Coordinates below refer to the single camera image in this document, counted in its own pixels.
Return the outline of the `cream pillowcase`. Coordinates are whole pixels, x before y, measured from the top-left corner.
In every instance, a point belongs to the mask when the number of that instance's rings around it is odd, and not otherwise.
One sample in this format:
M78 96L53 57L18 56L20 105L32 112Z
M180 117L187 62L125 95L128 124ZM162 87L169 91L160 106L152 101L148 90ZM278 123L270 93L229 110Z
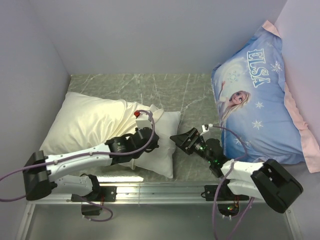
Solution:
M155 121L164 110L123 99L112 100L69 92L40 149L46 155L85 150L127 133L134 133L137 110L151 111Z

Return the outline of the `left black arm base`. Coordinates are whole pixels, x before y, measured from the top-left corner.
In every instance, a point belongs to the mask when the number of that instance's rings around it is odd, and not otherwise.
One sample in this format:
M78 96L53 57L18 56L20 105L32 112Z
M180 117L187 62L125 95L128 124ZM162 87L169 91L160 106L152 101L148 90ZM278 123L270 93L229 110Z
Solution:
M93 191L86 196L80 197L76 194L71 195L72 202L81 202L82 198L90 202L115 202L117 195L116 186L101 186L99 190Z

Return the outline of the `white pillow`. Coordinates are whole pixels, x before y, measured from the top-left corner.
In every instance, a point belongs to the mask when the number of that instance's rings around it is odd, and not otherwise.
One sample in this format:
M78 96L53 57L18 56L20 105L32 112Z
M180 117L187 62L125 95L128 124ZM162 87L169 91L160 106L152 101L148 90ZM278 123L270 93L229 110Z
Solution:
M139 158L123 163L122 166L131 169L143 168L172 179L174 176L173 153L176 150L176 145L170 137L178 132L181 113L179 111L164 111L154 104L147 109L153 113L155 133L159 137L159 147L150 153L144 152Z

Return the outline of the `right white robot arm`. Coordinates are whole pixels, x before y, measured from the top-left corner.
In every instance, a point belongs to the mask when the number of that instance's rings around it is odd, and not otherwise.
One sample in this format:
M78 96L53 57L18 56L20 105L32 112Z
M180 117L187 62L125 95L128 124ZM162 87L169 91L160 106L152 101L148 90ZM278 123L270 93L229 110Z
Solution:
M225 177L226 184L220 194L226 200L244 195L264 202L274 211L284 213L303 193L303 186L276 160L243 162L227 158L220 141L210 137L211 127L203 132L196 128L172 135L170 139L187 155L197 154L208 161L209 169L216 178Z

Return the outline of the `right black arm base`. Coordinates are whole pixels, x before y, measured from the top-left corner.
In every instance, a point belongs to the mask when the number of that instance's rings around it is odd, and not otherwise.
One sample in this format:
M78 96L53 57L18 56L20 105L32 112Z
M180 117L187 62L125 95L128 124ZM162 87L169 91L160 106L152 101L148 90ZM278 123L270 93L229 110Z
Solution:
M218 185L205 185L204 191L200 194L206 201L213 201L217 191ZM223 185L218 193L217 201L248 201L250 199L247 195L235 195L226 186Z

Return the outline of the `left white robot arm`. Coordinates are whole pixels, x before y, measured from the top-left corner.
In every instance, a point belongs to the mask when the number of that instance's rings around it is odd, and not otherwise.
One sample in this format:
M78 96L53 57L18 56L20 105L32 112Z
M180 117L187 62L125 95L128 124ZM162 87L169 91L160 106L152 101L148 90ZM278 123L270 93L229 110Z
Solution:
M92 174L73 176L73 172L128 163L158 148L158 141L154 129L144 127L85 150L58 155L36 151L22 171L26 199L40 200L56 192L96 201L102 191L98 178Z

